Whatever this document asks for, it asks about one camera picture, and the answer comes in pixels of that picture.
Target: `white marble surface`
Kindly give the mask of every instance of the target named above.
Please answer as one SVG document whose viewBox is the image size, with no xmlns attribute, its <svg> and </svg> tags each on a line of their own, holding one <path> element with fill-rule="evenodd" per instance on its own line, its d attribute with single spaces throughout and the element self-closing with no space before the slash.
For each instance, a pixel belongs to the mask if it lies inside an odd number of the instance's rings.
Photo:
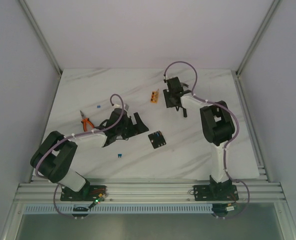
<svg viewBox="0 0 296 240">
<path fill-rule="evenodd" d="M 65 69 L 52 107 L 45 137 L 54 130 L 62 134 L 82 132 L 80 110 L 99 125 L 110 117 L 109 97 L 122 96 L 130 114 L 138 112 L 149 132 L 129 141 L 119 140 L 108 147 L 80 144 L 71 168 L 87 178 L 103 179 L 197 179 L 208 180 L 211 173 L 210 145 L 202 133 L 199 112 L 166 108 L 162 90 L 163 69 Z M 169 77 L 192 85 L 191 69 L 170 69 Z M 199 69 L 195 93 L 212 101 L 224 100 L 240 121 L 240 135 L 230 146 L 229 171 L 241 179 L 259 176 L 239 98 L 230 70 Z M 152 91 L 160 90 L 157 104 L 150 103 Z M 153 149 L 148 134 L 161 131 L 167 144 Z"/>
</svg>

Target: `marble veining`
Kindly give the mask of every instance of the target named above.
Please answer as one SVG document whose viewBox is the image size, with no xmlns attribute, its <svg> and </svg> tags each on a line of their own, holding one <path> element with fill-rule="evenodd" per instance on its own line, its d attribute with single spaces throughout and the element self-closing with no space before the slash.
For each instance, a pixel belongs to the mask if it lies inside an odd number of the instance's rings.
<svg viewBox="0 0 296 240">
<path fill-rule="evenodd" d="M 109 118 L 113 93 L 129 104 L 129 113 L 138 112 L 149 132 L 118 140 L 108 147 L 93 148 L 91 142 L 79 144 L 71 168 L 87 178 L 103 179 L 197 179 L 211 173 L 210 145 L 203 137 L 200 114 L 166 108 L 162 90 L 163 69 L 94 68 L 65 69 L 47 124 L 45 137 L 54 130 L 62 134 L 82 132 L 82 110 L 99 125 Z M 190 69 L 170 69 L 169 77 L 193 85 Z M 257 162 L 245 124 L 230 70 L 199 69 L 195 93 L 212 101 L 224 100 L 240 122 L 240 134 L 230 146 L 229 170 L 234 178 L 259 176 Z M 157 104 L 150 103 L 152 91 L 159 89 Z M 167 144 L 153 149 L 148 134 L 161 131 Z"/>
</svg>

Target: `black mounting base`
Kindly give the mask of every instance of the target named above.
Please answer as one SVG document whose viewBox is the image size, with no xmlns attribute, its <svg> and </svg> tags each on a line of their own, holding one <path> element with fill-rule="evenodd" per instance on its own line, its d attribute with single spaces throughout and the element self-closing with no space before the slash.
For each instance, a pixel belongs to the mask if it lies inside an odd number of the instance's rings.
<svg viewBox="0 0 296 240">
<path fill-rule="evenodd" d="M 194 185 L 193 192 L 197 202 L 239 200 L 237 186 L 231 180 L 217 183 L 211 176 L 209 185 Z"/>
<path fill-rule="evenodd" d="M 88 185 L 79 192 L 75 192 L 68 187 L 61 188 L 60 200 L 63 202 L 93 202 L 99 198 L 99 194 L 106 192 L 104 185 Z"/>
</svg>

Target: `white wall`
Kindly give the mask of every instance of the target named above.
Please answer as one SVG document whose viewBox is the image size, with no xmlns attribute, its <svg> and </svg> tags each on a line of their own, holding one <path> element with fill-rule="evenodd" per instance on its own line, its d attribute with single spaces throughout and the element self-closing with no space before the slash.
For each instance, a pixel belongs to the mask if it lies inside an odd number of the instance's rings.
<svg viewBox="0 0 296 240">
<path fill-rule="evenodd" d="M 26 0 L 61 68 L 237 69 L 272 0 Z"/>
<path fill-rule="evenodd" d="M 17 1 L 0 0 L 0 235 L 40 142 L 56 80 Z"/>
<path fill-rule="evenodd" d="M 296 222 L 296 0 L 282 2 L 242 81 L 268 169 Z"/>
</svg>

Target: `cable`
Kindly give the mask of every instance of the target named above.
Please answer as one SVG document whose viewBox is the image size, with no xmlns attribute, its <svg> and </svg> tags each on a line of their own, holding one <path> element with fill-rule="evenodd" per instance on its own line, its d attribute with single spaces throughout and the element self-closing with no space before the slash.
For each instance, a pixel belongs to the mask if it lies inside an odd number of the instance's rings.
<svg viewBox="0 0 296 240">
<path fill-rule="evenodd" d="M 60 144 L 64 143 L 65 141 L 67 141 L 67 140 L 69 140 L 69 139 L 71 139 L 71 138 L 77 138 L 77 137 L 81 137 L 81 136 L 85 136 L 85 135 L 97 134 L 97 133 L 101 133 L 101 132 L 107 131 L 107 130 L 113 128 L 114 126 L 116 126 L 116 125 L 118 124 L 118 122 L 120 122 L 120 120 L 121 120 L 121 118 L 122 118 L 122 116 L 123 116 L 123 112 L 124 112 L 124 103 L 123 103 L 123 99 L 121 98 L 121 96 L 118 95 L 118 94 L 116 94 L 116 93 L 114 93 L 114 94 L 111 95 L 111 97 L 110 97 L 110 103 L 111 103 L 111 105 L 114 105 L 113 102 L 112 102 L 112 98 L 113 98 L 114 96 L 117 96 L 117 97 L 120 99 L 120 101 L 121 101 L 121 106 L 122 106 L 121 114 L 120 114 L 118 120 L 117 120 L 113 125 L 111 125 L 111 126 L 109 126 L 109 127 L 107 127 L 107 128 L 104 128 L 104 129 L 101 129 L 101 130 L 98 129 L 97 131 L 87 131 L 87 132 L 81 132 L 81 133 L 78 133 L 78 134 L 73 134 L 73 135 L 67 136 L 66 138 L 64 138 L 64 139 L 60 140 L 59 142 L 57 142 L 53 147 L 51 147 L 51 148 L 50 148 L 50 149 L 49 149 L 49 150 L 48 150 L 48 151 L 42 156 L 42 158 L 40 159 L 40 161 L 39 161 L 38 164 L 36 165 L 36 168 L 35 168 L 35 174 L 36 174 L 36 176 L 38 176 L 38 177 L 40 177 L 40 178 L 43 178 L 43 179 L 47 179 L 46 177 L 41 176 L 41 175 L 39 174 L 39 172 L 38 172 L 39 167 L 40 167 L 40 165 L 42 164 L 42 162 L 45 160 L 45 158 L 46 158 L 46 157 L 47 157 L 47 156 L 48 156 L 48 155 L 49 155 L 49 154 L 50 154 L 50 153 L 51 153 L 56 147 L 58 147 Z M 56 202 L 55 202 L 55 199 L 56 199 L 56 193 L 57 193 L 58 188 L 59 188 L 60 185 L 61 185 L 61 184 L 57 184 L 57 186 L 56 186 L 56 188 L 55 188 L 55 190 L 54 190 L 54 194 L 53 194 L 53 205 L 54 205 L 54 208 L 55 208 L 55 210 L 56 210 L 56 212 L 57 212 L 58 214 L 60 214 L 60 215 L 62 215 L 62 216 L 64 216 L 64 217 L 66 217 L 66 218 L 70 218 L 70 219 L 73 218 L 73 219 L 76 219 L 76 218 L 73 217 L 73 216 L 66 215 L 66 214 L 60 212 L 60 210 L 58 209 L 58 207 L 57 207 L 57 205 L 56 205 Z"/>
<path fill-rule="evenodd" d="M 232 218 L 235 218 L 236 216 L 241 215 L 241 214 L 245 211 L 245 209 L 247 209 L 247 207 L 248 207 L 248 205 L 249 205 L 249 203 L 250 203 L 250 190 L 249 190 L 249 187 L 246 185 L 246 183 L 245 183 L 244 181 L 242 181 L 242 180 L 240 180 L 240 179 L 233 179 L 233 178 L 230 176 L 230 174 L 228 173 L 228 169 L 227 169 L 227 147 L 228 147 L 228 145 L 229 145 L 234 139 L 236 139 L 236 137 L 239 135 L 239 132 L 240 132 L 240 124 L 239 124 L 239 121 L 238 121 L 237 117 L 233 114 L 233 112 L 231 112 L 227 107 L 222 106 L 221 104 L 218 104 L 218 103 L 213 102 L 213 101 L 208 101 L 207 99 L 199 98 L 199 97 L 197 97 L 197 96 L 194 94 L 194 88 L 196 87 L 196 85 L 197 85 L 197 81 L 198 81 L 198 73 L 197 73 L 196 69 L 195 69 L 190 63 L 188 63 L 188 62 L 186 62 L 186 61 L 175 61 L 175 62 L 171 63 L 170 65 L 168 65 L 168 67 L 167 67 L 167 68 L 165 69 L 165 71 L 164 71 L 164 74 L 163 74 L 164 79 L 165 79 L 165 77 L 166 77 L 166 73 L 167 73 L 167 70 L 169 69 L 169 67 L 172 66 L 173 64 L 178 64 L 178 63 L 186 64 L 186 65 L 190 66 L 190 67 L 193 69 L 193 71 L 194 71 L 194 73 L 195 73 L 195 75 L 196 75 L 195 82 L 194 82 L 194 84 L 193 84 L 193 86 L 192 86 L 192 89 L 191 89 L 192 97 L 195 98 L 195 99 L 198 100 L 198 101 L 201 101 L 201 102 L 203 102 L 203 103 L 207 103 L 207 104 L 215 105 L 215 106 L 220 107 L 221 109 L 227 111 L 227 112 L 232 116 L 232 118 L 234 119 L 234 121 L 235 121 L 235 123 L 236 123 L 236 126 L 237 126 L 236 133 L 234 134 L 234 136 L 233 136 L 230 140 L 228 140 L 228 141 L 224 144 L 224 148 L 223 148 L 223 165 L 224 165 L 224 170 L 225 170 L 225 172 L 226 172 L 226 175 L 228 176 L 228 178 L 229 178 L 232 182 L 235 182 L 235 183 L 242 183 L 242 184 L 245 186 L 245 188 L 247 189 L 247 192 L 248 192 L 248 201 L 247 201 L 246 206 L 242 209 L 242 211 L 239 212 L 238 214 L 234 215 L 234 216 L 220 217 L 220 216 L 217 216 L 216 214 L 214 214 L 215 217 L 216 217 L 216 218 L 219 218 L 219 219 L 232 219 Z"/>
</svg>

